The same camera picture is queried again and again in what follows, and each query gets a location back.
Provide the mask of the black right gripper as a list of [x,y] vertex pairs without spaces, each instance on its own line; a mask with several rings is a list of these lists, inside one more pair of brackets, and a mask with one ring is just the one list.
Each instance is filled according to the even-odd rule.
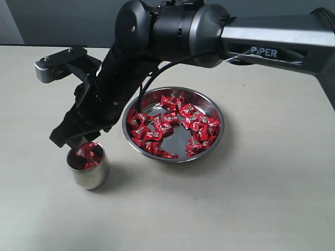
[[108,51],[96,72],[88,77],[86,90],[76,96],[76,107],[51,132],[49,139],[59,148],[78,150],[95,141],[100,131],[109,131],[146,77],[160,60],[147,55],[126,56],[116,45]]

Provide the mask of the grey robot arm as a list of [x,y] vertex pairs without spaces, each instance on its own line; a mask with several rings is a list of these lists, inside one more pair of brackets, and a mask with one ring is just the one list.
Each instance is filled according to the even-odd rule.
[[237,18],[220,5],[167,1],[150,7],[125,3],[116,18],[115,40],[102,63],[75,90],[75,103],[50,134],[73,149],[109,131],[137,89],[168,66],[212,68],[222,61],[259,64],[314,76],[334,103],[334,13]]

